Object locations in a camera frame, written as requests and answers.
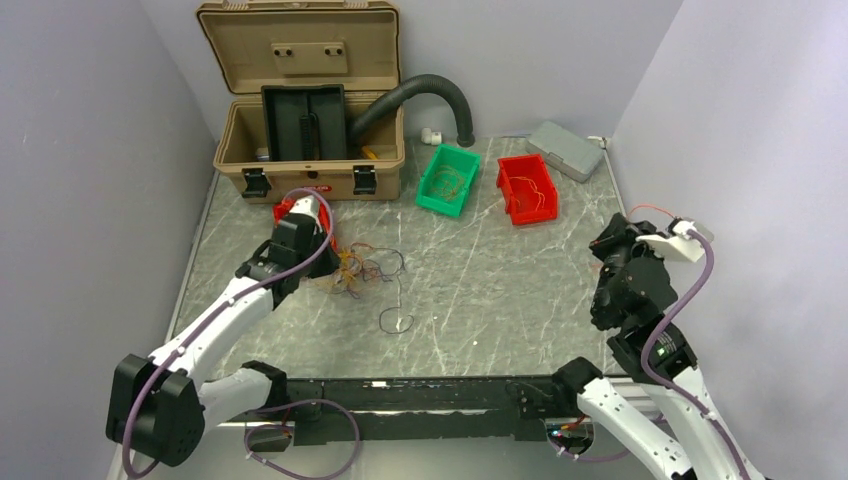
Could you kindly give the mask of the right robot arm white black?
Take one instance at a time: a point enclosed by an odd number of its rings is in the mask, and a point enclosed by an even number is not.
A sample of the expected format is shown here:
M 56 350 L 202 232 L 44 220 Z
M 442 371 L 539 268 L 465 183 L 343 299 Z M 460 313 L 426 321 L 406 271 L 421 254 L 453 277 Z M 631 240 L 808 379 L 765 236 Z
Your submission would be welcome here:
M 712 235 L 675 216 L 665 229 L 614 214 L 590 243 L 600 260 L 590 316 L 614 360 L 667 425 L 623 398 L 609 377 L 578 357 L 552 376 L 551 401 L 564 415 L 600 424 L 656 479 L 761 479 L 709 393 L 698 358 L 674 319 L 715 267 Z

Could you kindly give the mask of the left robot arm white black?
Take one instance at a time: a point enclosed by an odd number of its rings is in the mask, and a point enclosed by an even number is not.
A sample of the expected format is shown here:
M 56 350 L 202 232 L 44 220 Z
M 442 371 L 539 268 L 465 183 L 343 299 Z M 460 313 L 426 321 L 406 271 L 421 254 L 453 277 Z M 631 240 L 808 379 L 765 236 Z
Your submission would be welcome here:
M 154 465 L 178 466 L 218 424 L 251 410 L 264 420 L 285 411 L 290 395 L 284 371 L 249 361 L 213 381 L 211 370 L 302 278 L 335 272 L 339 259 L 331 246 L 333 233 L 332 219 L 322 223 L 316 214 L 285 215 L 201 317 L 148 356 L 129 354 L 118 363 L 105 434 L 121 445 L 129 478 L 148 473 L 133 468 L 133 453 L 151 458 Z

